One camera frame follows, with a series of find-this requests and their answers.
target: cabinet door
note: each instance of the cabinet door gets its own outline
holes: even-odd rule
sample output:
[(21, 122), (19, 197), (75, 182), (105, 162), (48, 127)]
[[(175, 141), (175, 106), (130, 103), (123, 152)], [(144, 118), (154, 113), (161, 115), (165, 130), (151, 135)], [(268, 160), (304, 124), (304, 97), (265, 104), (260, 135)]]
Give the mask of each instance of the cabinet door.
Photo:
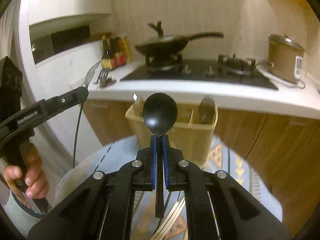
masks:
[(232, 150), (246, 158), (267, 114), (219, 108), (219, 117), (214, 133)]
[(320, 122), (269, 114), (246, 159), (283, 207), (297, 234), (320, 201)]
[(87, 100), (83, 111), (103, 146), (133, 135), (125, 118), (125, 102)]

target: wok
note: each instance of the wok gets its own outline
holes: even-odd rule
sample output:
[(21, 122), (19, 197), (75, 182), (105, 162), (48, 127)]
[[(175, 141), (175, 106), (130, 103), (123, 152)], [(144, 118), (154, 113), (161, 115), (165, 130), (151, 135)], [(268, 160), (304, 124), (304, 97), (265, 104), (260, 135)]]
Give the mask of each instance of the wok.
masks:
[(187, 46), (189, 41), (207, 37), (224, 37), (223, 33), (221, 32), (203, 32), (189, 36), (164, 36), (163, 30), (161, 28), (161, 23), (162, 22), (158, 22), (157, 26), (152, 23), (148, 24), (149, 27), (154, 28), (158, 32), (158, 37), (152, 38), (142, 44), (136, 45), (135, 48), (138, 52), (147, 57), (168, 57), (169, 55), (175, 55), (179, 51), (183, 50)]

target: pan handle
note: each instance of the pan handle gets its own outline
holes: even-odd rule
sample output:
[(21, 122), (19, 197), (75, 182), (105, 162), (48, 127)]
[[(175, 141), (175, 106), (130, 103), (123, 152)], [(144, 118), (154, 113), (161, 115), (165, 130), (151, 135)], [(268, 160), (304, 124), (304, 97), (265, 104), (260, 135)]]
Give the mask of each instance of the pan handle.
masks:
[(195, 40), (195, 39), (200, 39), (200, 38), (205, 38), (205, 37), (214, 37), (214, 38), (224, 38), (224, 34), (220, 32), (206, 32), (206, 33), (198, 33), (195, 35), (189, 36), (189, 41)]
[(163, 29), (161, 28), (161, 24), (161, 21), (157, 22), (157, 26), (155, 26), (153, 23), (148, 23), (148, 26), (154, 28), (155, 31), (158, 33), (159, 38), (163, 37)]

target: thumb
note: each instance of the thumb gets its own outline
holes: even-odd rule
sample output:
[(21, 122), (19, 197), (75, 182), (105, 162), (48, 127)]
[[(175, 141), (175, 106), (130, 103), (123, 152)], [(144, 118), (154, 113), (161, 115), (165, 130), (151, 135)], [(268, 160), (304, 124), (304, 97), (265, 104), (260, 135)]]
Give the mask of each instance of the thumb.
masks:
[(22, 192), (18, 189), (16, 184), (16, 179), (20, 179), (22, 177), (22, 170), (19, 166), (7, 165), (4, 168), (3, 177), (7, 182), (10, 190), (16, 195), (19, 201), (22, 204), (25, 204), (26, 199)]

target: finger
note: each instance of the finger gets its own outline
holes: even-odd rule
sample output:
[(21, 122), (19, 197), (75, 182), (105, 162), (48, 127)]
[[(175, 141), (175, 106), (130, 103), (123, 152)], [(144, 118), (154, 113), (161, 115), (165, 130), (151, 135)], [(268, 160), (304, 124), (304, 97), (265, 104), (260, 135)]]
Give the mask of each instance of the finger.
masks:
[(36, 182), (31, 186), (28, 187), (26, 194), (29, 198), (36, 197), (40, 191), (42, 190), (44, 184), (47, 182), (47, 177), (43, 170), (41, 170), (39, 177), (37, 178)]
[(41, 191), (39, 192), (39, 194), (33, 198), (44, 198), (47, 195), (47, 193), (49, 192), (49, 190), (50, 190), (50, 185), (48, 182), (46, 182), (44, 184), (43, 188), (41, 189)]
[(34, 144), (30, 144), (26, 159), (29, 163), (32, 163), (36, 160), (36, 158), (38, 158), (39, 153), (38, 153), (38, 149)]
[(16, 195), (16, 197), (19, 198), (20, 201), (25, 199), (22, 192), (18, 189), (15, 181), (16, 179), (20, 179), (22, 176), (21, 168), (18, 166), (7, 165), (4, 168), (3, 176), (10, 190)]
[(28, 187), (31, 187), (37, 180), (42, 169), (42, 159), (40, 157), (36, 158), (28, 168), (26, 173), (25, 182)]

